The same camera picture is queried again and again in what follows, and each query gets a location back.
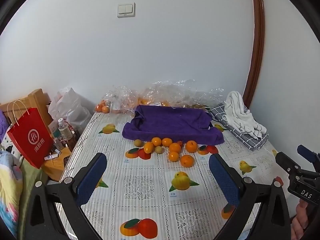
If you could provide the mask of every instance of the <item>human hand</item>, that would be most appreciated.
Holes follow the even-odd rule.
[[[307,208],[308,203],[300,200],[296,207],[297,215],[291,224],[291,240],[298,240],[303,236],[303,230],[308,226]]]

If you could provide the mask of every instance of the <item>screw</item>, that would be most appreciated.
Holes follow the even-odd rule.
[[[244,177],[243,180],[245,183],[248,183],[248,184],[252,183],[252,179],[249,177]]]
[[[273,184],[274,184],[276,187],[281,187],[281,184],[280,184],[279,181],[275,181]]]
[[[65,184],[69,184],[72,181],[72,178],[71,177],[66,177],[63,181],[64,181]]]
[[[36,182],[36,187],[40,187],[42,185],[42,182],[41,181],[37,181]]]

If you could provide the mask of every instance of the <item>white plastic bag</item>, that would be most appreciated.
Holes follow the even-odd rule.
[[[80,134],[92,117],[89,110],[81,106],[80,97],[72,88],[60,89],[52,100],[48,112],[55,121],[65,118]]]

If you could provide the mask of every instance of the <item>plastic bag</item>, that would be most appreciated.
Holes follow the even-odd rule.
[[[96,112],[107,113],[134,113],[138,105],[138,93],[125,86],[113,87],[95,107]]]
[[[204,92],[198,91],[197,85],[195,80],[158,81],[139,94],[138,102],[141,105],[194,108],[211,108],[224,102],[226,95],[223,89],[216,88]]]
[[[49,105],[48,112],[55,121],[66,119],[80,134],[92,117],[89,110],[81,106],[80,97],[72,88],[59,90]]]

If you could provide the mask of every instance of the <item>white wall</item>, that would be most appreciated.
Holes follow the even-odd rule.
[[[320,152],[320,44],[289,0],[264,0],[264,8],[265,49],[250,109],[278,151],[314,170],[297,146]]]
[[[136,16],[119,19],[126,2]],[[185,79],[243,92],[252,42],[252,0],[27,0],[0,36],[0,102]]]

